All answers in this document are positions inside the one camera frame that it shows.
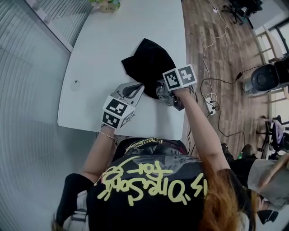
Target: sneaker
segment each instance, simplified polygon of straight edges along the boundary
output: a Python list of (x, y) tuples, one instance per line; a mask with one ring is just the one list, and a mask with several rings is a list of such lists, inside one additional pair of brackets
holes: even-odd
[(245, 156), (252, 156), (253, 155), (253, 146), (250, 144), (246, 144), (245, 147), (242, 149), (242, 155)]
[(226, 153), (227, 150), (228, 150), (227, 144), (226, 143), (222, 143), (221, 146), (222, 146), (223, 153)]

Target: power strip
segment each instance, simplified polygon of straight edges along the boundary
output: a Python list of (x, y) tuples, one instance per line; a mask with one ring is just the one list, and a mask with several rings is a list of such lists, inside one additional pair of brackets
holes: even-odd
[(215, 107), (215, 102), (212, 102), (212, 103), (211, 102), (212, 102), (211, 97), (207, 97), (206, 98), (206, 105), (207, 105), (209, 113), (212, 116), (212, 115), (216, 114), (216, 110), (213, 109), (213, 107)]

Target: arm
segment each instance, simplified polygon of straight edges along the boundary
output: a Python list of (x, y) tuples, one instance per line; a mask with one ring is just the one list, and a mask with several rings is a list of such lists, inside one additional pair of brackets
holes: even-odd
[(269, 201), (264, 201), (263, 203), (259, 204), (259, 208), (258, 211), (261, 210), (273, 210), (273, 211), (280, 211), (281, 209), (276, 207), (275, 205), (273, 205), (271, 202)]
[(282, 167), (286, 167), (289, 162), (289, 153), (285, 153), (281, 158), (275, 163), (275, 165), (268, 171), (259, 182), (259, 189), (264, 188), (275, 175), (275, 173)]
[(186, 88), (174, 91), (186, 110), (191, 131), (200, 158), (206, 158), (215, 172), (230, 168), (223, 154), (221, 142), (212, 125)]
[[(101, 131), (111, 137), (114, 135), (114, 129), (108, 126), (101, 128)], [(112, 138), (99, 133), (86, 158), (81, 175), (95, 183), (106, 170), (108, 162), (111, 161), (110, 154), (113, 144)]]

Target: black cable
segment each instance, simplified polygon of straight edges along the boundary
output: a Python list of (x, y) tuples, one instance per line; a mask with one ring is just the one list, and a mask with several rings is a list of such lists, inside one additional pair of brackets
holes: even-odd
[(118, 146), (118, 140), (114, 140), (114, 144)]
[[(204, 82), (205, 80), (208, 80), (208, 79), (218, 80), (218, 81), (221, 81), (221, 82), (223, 82), (223, 83), (228, 83), (228, 84), (231, 84), (231, 85), (234, 85), (234, 84), (236, 83), (236, 81), (238, 80), (238, 79), (235, 79), (235, 81), (234, 81), (233, 83), (230, 83), (230, 82), (227, 82), (227, 81), (224, 81), (224, 80), (221, 80), (221, 79), (213, 79), (213, 78), (203, 79), (203, 81), (202, 81), (202, 83), (201, 83), (201, 85), (200, 85), (200, 94), (202, 95), (202, 97), (203, 97), (203, 99), (204, 99), (205, 102), (207, 102), (207, 101), (205, 100), (205, 97), (204, 97), (204, 95), (203, 95), (203, 93), (202, 93), (202, 85), (203, 85), (203, 82)], [(225, 137), (230, 137), (230, 136), (233, 136), (233, 135), (237, 135), (237, 134), (239, 134), (239, 133), (242, 133), (242, 134), (243, 134), (243, 137), (244, 137), (244, 146), (245, 146), (245, 134), (244, 134), (243, 131), (236, 132), (236, 133), (230, 134), (230, 135), (225, 135), (225, 134), (220, 130), (220, 127), (219, 127), (219, 126), (220, 126), (220, 118), (221, 118), (221, 108), (220, 108), (220, 104), (219, 104), (217, 101), (213, 101), (213, 100), (212, 100), (211, 102), (208, 102), (208, 103), (209, 103), (210, 105), (212, 105), (216, 111), (219, 111), (219, 121), (218, 121), (218, 130), (219, 130), (219, 132), (220, 132), (221, 134), (223, 134)]]
[(210, 4), (211, 7), (213, 7), (214, 9), (216, 9), (208, 0), (205, 0), (207, 3)]
[(189, 89), (189, 90), (190, 90), (190, 93), (191, 93), (192, 91), (194, 92), (194, 90), (192, 90), (191, 86), (189, 86), (189, 87), (184, 87), (184, 88)]
[(217, 101), (213, 101), (213, 102), (215, 102), (216, 104), (218, 104), (218, 106), (219, 106), (219, 121), (218, 121), (218, 130), (219, 130), (219, 132), (220, 133), (222, 133), (225, 137), (230, 137), (230, 136), (233, 136), (233, 135), (237, 135), (237, 134), (240, 134), (240, 133), (242, 133), (243, 134), (243, 137), (244, 137), (244, 146), (245, 146), (245, 134), (244, 134), (244, 132), (243, 131), (241, 131), (241, 132), (236, 132), (236, 133), (234, 133), (234, 134), (230, 134), (230, 135), (225, 135), (221, 130), (220, 130), (220, 118), (221, 118), (221, 109), (220, 109), (220, 105), (219, 105), (219, 103), (217, 102)]
[(221, 81), (221, 82), (223, 82), (223, 83), (228, 83), (228, 84), (231, 84), (231, 85), (235, 84), (236, 81), (237, 81), (237, 79), (235, 79), (235, 81), (234, 81), (233, 83), (230, 83), (230, 82), (227, 82), (227, 81), (224, 81), (224, 80), (221, 80), (221, 79), (214, 79), (214, 78), (206, 78), (206, 79), (203, 79), (203, 81), (202, 81), (202, 83), (201, 83), (201, 85), (200, 85), (200, 94), (201, 94), (201, 96), (203, 97), (203, 99), (204, 99), (205, 102), (207, 102), (207, 101), (206, 101), (205, 97), (203, 96), (202, 86), (203, 86), (203, 82), (204, 82), (205, 80), (208, 80), (208, 79), (218, 80), (218, 81)]
[(188, 139), (188, 141), (189, 141), (189, 150), (188, 150), (188, 153), (190, 153), (190, 149), (191, 149), (191, 137), (190, 137), (190, 134), (191, 134), (191, 128), (190, 128), (189, 134), (187, 135), (187, 139)]
[(193, 89), (193, 85), (190, 85), (191, 90), (193, 91), (194, 95), (196, 96), (195, 101), (196, 103), (198, 103), (198, 96), (197, 96), (197, 92), (194, 91)]
[(283, 58), (285, 58), (285, 57), (281, 57), (281, 58), (275, 59), (275, 60), (273, 60), (272, 62), (264, 63), (264, 64), (262, 64), (262, 65), (260, 65), (260, 66), (252, 67), (252, 68), (250, 68), (250, 69), (248, 69), (248, 70), (245, 70), (245, 71), (241, 72), (241, 74), (243, 74), (243, 73), (246, 72), (246, 71), (250, 71), (250, 70), (252, 70), (252, 69), (254, 69), (254, 68), (262, 67), (262, 66), (264, 66), (264, 65), (266, 65), (266, 64), (273, 63), (273, 62), (275, 62), (275, 61), (277, 61), (277, 60), (280, 60), (280, 59), (283, 59)]

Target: hand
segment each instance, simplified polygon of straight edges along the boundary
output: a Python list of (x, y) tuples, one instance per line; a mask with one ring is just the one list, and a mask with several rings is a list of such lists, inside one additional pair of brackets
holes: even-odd
[(190, 97), (191, 93), (190, 93), (190, 89), (188, 88), (180, 88), (177, 90), (172, 91), (176, 96), (178, 96), (180, 99), (184, 98), (184, 97)]

